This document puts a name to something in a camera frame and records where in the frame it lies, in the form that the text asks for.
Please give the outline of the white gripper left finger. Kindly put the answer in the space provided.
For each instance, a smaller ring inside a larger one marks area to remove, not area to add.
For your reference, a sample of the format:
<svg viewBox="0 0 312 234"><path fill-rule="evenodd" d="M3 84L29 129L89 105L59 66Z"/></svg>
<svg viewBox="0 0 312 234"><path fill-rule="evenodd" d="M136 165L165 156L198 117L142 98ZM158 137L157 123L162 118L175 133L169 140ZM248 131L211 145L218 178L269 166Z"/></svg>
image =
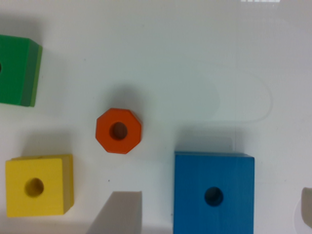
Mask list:
<svg viewBox="0 0 312 234"><path fill-rule="evenodd" d="M87 234L141 234L142 192L114 191Z"/></svg>

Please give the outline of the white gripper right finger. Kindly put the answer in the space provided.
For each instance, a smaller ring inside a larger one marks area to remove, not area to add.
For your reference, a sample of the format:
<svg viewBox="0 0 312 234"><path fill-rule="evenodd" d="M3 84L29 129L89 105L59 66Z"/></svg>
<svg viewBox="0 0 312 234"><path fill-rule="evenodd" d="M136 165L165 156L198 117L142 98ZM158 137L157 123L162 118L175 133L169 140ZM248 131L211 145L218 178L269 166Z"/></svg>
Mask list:
<svg viewBox="0 0 312 234"><path fill-rule="evenodd" d="M312 188L304 187L301 191L301 216L303 222L312 228Z"/></svg>

